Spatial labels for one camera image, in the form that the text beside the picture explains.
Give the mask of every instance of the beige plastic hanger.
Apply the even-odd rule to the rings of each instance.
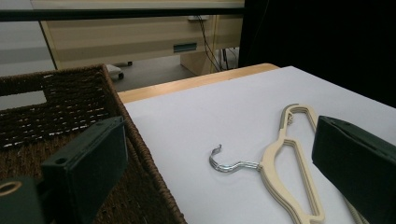
[[[315,114],[315,111],[309,105],[288,105],[283,109],[282,112],[278,138],[273,144],[265,149],[262,156],[262,161],[260,163],[240,161],[233,165],[218,164],[213,160],[213,156],[220,152],[221,145],[212,150],[212,154],[209,157],[209,162],[216,170],[221,172],[234,172],[242,167],[257,169],[262,175],[262,181],[264,182],[265,187],[268,188],[273,197],[289,212],[294,223],[320,223],[324,220],[324,210],[320,203],[317,190],[304,159],[303,150],[300,146],[300,143],[296,139],[286,136],[287,126],[292,121],[293,113],[305,113],[308,116],[314,131],[316,130],[318,118]],[[284,145],[291,146],[296,151],[297,161],[299,162],[300,172],[313,213],[312,215],[304,212],[302,207],[284,187],[276,173],[275,157]]]

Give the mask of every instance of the hanger hook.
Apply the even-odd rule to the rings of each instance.
[[[239,161],[235,164],[232,165],[224,165],[224,164],[218,164],[214,159],[213,156],[216,154],[219,154],[221,151],[221,144],[216,147],[215,149],[212,150],[212,154],[210,154],[209,157],[209,162],[210,165],[212,165],[213,168],[215,168],[215,170],[223,172],[223,173],[230,173],[230,172],[235,172],[238,171],[239,169],[246,167],[246,168],[252,168],[252,169],[256,169],[259,170],[260,166],[257,162],[254,161]]]

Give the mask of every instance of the floor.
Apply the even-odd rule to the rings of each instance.
[[[226,52],[229,69],[236,68],[239,49],[227,49]],[[218,51],[215,52],[217,62],[219,61],[218,53]],[[221,61],[222,66],[226,67],[226,63],[223,60]],[[180,64],[179,55],[134,61],[131,66],[128,66],[128,63],[118,63],[114,65],[119,67],[124,74],[123,79],[118,79],[118,76],[112,77],[116,91],[128,91],[195,77],[194,73]]]

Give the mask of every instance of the white table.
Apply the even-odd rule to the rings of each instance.
[[[275,142],[286,105],[311,105],[318,115],[343,119],[396,145],[396,109],[348,91],[294,67],[278,68],[125,103],[167,187],[189,223],[292,223],[255,170],[215,171],[218,162],[260,161]],[[288,135],[300,140],[326,224],[353,223],[342,195],[312,163],[314,133],[295,114]],[[306,212],[310,208],[298,166],[287,147],[276,158],[285,186]]]

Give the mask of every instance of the wicker basket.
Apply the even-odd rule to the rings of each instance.
[[[41,177],[40,164],[91,124],[123,116],[129,164],[94,223],[186,223],[104,64],[0,77],[0,97],[43,91],[47,102],[0,111],[0,179]]]

